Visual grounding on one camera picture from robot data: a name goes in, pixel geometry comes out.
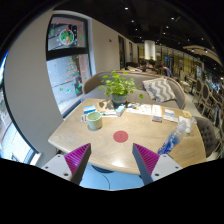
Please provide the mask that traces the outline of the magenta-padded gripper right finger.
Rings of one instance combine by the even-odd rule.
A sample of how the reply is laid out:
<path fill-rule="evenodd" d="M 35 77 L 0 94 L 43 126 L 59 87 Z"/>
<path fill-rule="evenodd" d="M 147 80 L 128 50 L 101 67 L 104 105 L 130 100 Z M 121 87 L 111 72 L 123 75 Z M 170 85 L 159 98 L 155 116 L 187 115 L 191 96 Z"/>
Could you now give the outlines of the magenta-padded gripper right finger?
<path fill-rule="evenodd" d="M 132 153 L 145 185 L 182 169 L 169 155 L 158 155 L 136 143 L 133 144 Z"/>

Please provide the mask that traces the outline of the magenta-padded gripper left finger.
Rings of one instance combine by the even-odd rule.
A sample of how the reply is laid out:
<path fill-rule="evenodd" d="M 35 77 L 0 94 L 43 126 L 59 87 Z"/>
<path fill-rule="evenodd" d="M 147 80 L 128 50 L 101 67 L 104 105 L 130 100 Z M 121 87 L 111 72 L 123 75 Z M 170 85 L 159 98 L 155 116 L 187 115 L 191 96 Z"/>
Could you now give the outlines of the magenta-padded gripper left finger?
<path fill-rule="evenodd" d="M 79 185 L 91 155 L 91 144 L 85 144 L 66 155 L 57 154 L 42 169 Z"/>

